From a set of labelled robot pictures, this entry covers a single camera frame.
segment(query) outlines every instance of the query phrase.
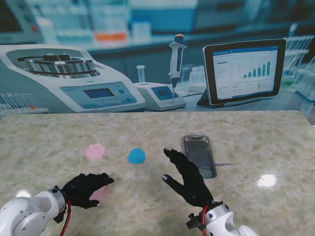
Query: blue circle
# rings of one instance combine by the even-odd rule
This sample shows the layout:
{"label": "blue circle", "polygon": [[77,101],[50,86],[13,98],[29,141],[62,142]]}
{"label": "blue circle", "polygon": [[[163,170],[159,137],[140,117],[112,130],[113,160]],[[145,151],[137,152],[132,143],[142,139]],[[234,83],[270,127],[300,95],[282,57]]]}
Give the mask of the blue circle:
{"label": "blue circle", "polygon": [[131,164],[142,164],[146,160],[146,154],[141,148],[136,147],[130,152],[128,160]]}

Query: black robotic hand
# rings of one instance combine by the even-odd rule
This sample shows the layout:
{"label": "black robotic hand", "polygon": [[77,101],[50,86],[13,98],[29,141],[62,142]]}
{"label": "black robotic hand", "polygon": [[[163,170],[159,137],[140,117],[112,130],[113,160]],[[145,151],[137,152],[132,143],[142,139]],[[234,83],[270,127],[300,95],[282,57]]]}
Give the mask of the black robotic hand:
{"label": "black robotic hand", "polygon": [[88,209],[99,204],[97,200],[90,201],[90,196],[96,190],[113,182],[114,180],[109,178],[106,173],[100,175],[88,174],[87,176],[80,174],[69,181],[61,191],[65,193],[73,206]]}
{"label": "black robotic hand", "polygon": [[181,185],[169,175],[162,176],[164,182],[192,206],[205,207],[207,204],[211,204],[213,197],[195,164],[188,161],[184,154],[174,149],[170,151],[165,148],[164,153],[175,164],[177,170],[182,175],[184,185]]}

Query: micropipette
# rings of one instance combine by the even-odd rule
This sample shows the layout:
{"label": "micropipette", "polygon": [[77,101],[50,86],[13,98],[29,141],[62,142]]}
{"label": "micropipette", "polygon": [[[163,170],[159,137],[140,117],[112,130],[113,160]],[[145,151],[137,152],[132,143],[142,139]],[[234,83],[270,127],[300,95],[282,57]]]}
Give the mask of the micropipette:
{"label": "micropipette", "polygon": [[182,34],[177,34],[174,42],[170,43],[169,46],[172,48],[172,58],[168,75],[171,77],[173,87],[172,103],[174,103],[175,88],[181,76],[183,50],[188,46],[188,43],[184,42],[184,36]]}

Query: stainless steel tray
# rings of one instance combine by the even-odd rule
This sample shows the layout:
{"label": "stainless steel tray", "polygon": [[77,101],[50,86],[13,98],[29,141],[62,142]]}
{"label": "stainless steel tray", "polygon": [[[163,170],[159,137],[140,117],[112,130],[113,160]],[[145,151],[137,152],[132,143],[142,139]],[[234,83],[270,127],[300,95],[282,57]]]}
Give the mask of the stainless steel tray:
{"label": "stainless steel tray", "polygon": [[194,163],[203,178],[214,178],[217,170],[213,160],[210,141],[205,135],[186,135],[183,138],[185,155]]}

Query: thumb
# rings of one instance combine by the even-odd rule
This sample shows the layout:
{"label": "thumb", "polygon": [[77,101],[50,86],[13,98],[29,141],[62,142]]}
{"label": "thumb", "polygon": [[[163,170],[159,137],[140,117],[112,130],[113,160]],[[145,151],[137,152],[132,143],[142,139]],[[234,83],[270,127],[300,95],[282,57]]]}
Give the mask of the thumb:
{"label": "thumb", "polygon": [[92,201],[89,201],[88,203],[86,203],[83,208],[84,209],[88,209],[88,208],[91,208],[91,207],[96,207],[99,205],[99,201],[98,200],[92,200]]}

